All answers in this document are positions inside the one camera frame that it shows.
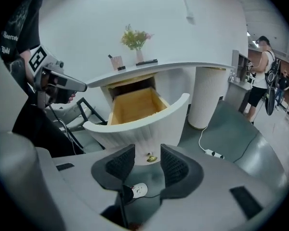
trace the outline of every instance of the white ribbed panel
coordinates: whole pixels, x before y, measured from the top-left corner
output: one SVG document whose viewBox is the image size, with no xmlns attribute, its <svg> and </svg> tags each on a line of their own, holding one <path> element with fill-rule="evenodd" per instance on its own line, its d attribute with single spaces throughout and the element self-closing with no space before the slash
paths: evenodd
<svg viewBox="0 0 289 231">
<path fill-rule="evenodd" d="M 225 70 L 197 67 L 194 95 L 188 115 L 190 125 L 202 129 L 208 126 L 225 81 Z"/>
<path fill-rule="evenodd" d="M 121 145 L 135 144 L 135 164 L 148 165 L 148 153 L 153 153 L 160 161 L 160 144 L 178 145 L 186 112 L 189 94 L 181 98 L 169 108 L 146 118 L 120 125 L 102 126 L 90 121 L 83 127 L 106 149 Z"/>
</svg>

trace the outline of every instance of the white fluted column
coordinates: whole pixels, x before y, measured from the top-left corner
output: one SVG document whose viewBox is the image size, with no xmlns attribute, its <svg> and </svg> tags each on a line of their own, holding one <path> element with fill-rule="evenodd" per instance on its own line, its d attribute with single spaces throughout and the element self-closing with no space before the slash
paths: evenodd
<svg viewBox="0 0 289 231">
<path fill-rule="evenodd" d="M 188 123 L 196 129 L 208 126 L 223 90 L 226 70 L 216 67 L 197 67 L 194 95 Z"/>
</svg>

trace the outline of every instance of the ceiling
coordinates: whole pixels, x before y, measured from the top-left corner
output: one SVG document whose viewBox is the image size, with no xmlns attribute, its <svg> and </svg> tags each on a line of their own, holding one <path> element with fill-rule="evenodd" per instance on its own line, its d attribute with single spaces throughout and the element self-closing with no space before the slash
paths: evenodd
<svg viewBox="0 0 289 231">
<path fill-rule="evenodd" d="M 289 62 L 289 27 L 270 0 L 239 0 L 242 4 L 247 30 L 250 33 L 249 48 L 257 50 L 252 42 L 266 36 L 278 57 Z"/>
</svg>

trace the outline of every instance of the gold knob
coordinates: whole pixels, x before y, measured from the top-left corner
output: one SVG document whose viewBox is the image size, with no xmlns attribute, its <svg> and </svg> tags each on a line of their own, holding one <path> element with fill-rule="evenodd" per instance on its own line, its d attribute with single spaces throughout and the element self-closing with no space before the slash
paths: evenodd
<svg viewBox="0 0 289 231">
<path fill-rule="evenodd" d="M 156 161 L 156 159 L 158 158 L 157 156 L 152 156 L 152 153 L 148 153 L 149 158 L 147 159 L 147 162 L 149 163 L 153 163 Z"/>
</svg>

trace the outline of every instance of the power plug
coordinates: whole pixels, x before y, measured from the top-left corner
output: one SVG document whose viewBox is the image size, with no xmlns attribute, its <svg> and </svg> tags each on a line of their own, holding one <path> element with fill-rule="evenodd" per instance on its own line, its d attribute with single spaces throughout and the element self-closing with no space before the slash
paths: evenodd
<svg viewBox="0 0 289 231">
<path fill-rule="evenodd" d="M 218 158 L 221 158 L 221 159 L 225 159 L 225 157 L 224 157 L 223 155 L 218 154 L 218 153 L 216 153 L 216 152 L 214 152 L 214 151 L 211 151 L 211 150 L 209 150 L 209 149 L 206 149 L 205 151 L 206 151 L 206 154 L 207 154 L 207 155 L 215 156 L 215 157 L 218 157 Z"/>
</svg>

